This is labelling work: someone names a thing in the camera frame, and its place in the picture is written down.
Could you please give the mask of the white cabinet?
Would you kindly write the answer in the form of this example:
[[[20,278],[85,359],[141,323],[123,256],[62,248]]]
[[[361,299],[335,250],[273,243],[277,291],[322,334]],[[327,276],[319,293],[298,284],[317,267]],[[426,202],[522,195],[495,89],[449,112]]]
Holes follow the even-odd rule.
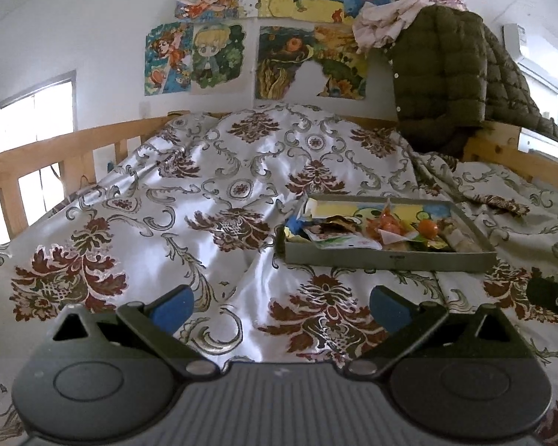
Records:
[[[558,158],[558,141],[522,128],[518,138],[518,150],[524,153],[537,151]]]

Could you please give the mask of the window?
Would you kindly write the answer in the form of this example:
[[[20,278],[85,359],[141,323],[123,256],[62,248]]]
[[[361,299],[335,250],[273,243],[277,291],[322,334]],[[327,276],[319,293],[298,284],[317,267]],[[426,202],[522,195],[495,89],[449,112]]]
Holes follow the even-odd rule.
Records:
[[[68,71],[0,101],[0,154],[8,164],[25,164],[39,155],[33,144],[70,134],[76,125],[76,72]],[[64,199],[60,171],[52,162],[15,178],[24,222],[35,223]]]

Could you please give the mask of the small orange tangerine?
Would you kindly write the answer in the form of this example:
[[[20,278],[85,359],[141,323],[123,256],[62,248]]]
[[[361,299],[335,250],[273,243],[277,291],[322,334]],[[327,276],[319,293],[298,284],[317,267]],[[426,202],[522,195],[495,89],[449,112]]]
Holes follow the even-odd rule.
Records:
[[[433,240],[438,235],[438,225],[430,219],[424,219],[417,223],[417,231],[422,237]]]

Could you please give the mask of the white air conditioner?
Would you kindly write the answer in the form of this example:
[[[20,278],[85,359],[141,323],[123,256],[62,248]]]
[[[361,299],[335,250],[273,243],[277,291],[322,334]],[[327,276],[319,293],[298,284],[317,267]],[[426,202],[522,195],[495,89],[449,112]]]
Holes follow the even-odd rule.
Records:
[[[558,89],[558,49],[516,23],[502,27],[506,51],[517,65]]]

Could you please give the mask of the gold foil snack packet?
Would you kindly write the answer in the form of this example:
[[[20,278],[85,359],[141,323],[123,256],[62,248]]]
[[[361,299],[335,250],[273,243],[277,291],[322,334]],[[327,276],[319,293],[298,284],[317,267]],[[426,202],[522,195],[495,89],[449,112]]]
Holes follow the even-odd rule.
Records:
[[[429,240],[426,246],[410,246],[413,251],[428,253],[453,253],[455,250],[441,237]]]

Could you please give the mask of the olive quilted jacket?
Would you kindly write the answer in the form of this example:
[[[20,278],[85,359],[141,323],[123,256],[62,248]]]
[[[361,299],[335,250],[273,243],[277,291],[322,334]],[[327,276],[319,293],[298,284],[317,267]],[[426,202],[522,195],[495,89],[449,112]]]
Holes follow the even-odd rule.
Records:
[[[487,122],[525,128],[558,142],[526,78],[483,19],[433,5],[387,49],[398,131],[412,149],[460,158]]]

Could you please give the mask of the orange snack bag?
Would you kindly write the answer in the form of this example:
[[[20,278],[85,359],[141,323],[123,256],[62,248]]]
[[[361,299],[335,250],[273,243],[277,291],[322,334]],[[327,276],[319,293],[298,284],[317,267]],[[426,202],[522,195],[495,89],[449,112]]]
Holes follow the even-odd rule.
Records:
[[[407,231],[400,220],[391,213],[391,203],[386,202],[377,217],[367,220],[366,235],[381,245],[387,246],[404,242]]]

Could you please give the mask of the blue white snack packet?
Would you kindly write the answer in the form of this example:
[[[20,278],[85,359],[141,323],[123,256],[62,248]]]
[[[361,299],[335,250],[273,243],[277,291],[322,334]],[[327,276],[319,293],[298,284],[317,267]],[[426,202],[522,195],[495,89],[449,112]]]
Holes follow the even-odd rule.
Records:
[[[289,237],[302,237],[302,239],[308,240],[309,236],[305,230],[312,225],[312,220],[303,220],[300,217],[295,216],[294,214],[293,216],[290,216],[288,220],[286,220],[285,234],[287,234]]]

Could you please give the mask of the clear mixed nut snack bag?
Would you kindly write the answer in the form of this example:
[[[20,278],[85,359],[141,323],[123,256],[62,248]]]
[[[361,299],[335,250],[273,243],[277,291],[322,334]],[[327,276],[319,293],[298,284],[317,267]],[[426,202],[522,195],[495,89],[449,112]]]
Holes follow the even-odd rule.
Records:
[[[480,247],[451,218],[441,219],[437,223],[439,234],[457,253],[479,253]]]

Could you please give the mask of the pickled vegetable snack pouch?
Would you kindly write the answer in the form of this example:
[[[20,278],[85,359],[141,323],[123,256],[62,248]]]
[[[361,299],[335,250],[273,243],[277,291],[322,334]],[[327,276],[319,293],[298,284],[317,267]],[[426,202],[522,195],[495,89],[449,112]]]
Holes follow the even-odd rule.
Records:
[[[348,250],[363,249],[381,251],[382,245],[357,232],[332,224],[311,224],[303,228],[304,234],[319,249]]]

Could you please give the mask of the anime girl boy poster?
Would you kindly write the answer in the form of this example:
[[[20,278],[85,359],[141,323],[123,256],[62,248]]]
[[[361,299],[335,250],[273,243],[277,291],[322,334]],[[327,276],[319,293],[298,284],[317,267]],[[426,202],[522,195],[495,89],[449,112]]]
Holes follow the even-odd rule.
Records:
[[[247,83],[241,24],[167,23],[145,38],[144,94],[231,94]]]

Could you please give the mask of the orange green torn painting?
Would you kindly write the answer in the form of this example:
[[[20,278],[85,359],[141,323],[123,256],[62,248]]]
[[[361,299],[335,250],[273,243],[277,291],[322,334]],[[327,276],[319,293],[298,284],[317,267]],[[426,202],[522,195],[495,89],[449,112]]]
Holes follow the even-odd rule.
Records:
[[[369,64],[344,25],[313,29],[263,26],[259,32],[255,98],[282,100],[306,70],[319,71],[312,91],[322,98],[361,101],[367,95]]]

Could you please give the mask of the grey tray with painted lining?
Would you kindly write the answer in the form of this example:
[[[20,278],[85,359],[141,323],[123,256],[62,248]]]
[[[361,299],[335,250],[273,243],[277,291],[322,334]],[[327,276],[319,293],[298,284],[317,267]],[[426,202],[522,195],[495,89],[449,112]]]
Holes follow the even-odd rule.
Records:
[[[485,273],[497,262],[485,236],[446,200],[309,194],[281,232],[292,265]]]

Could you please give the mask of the anime girl top poster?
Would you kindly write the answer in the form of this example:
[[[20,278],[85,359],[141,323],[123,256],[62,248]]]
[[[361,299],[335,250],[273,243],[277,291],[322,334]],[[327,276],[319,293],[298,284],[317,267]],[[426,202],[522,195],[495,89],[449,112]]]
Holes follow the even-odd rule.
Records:
[[[235,19],[239,0],[176,0],[174,16],[181,22],[203,23]]]

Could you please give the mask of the pink floral cloth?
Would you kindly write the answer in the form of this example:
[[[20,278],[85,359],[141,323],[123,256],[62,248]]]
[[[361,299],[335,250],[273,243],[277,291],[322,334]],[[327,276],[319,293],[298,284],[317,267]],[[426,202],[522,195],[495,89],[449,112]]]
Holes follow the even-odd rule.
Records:
[[[432,5],[468,10],[464,0],[397,0],[385,5],[366,2],[352,25],[358,54],[393,44],[421,10]]]

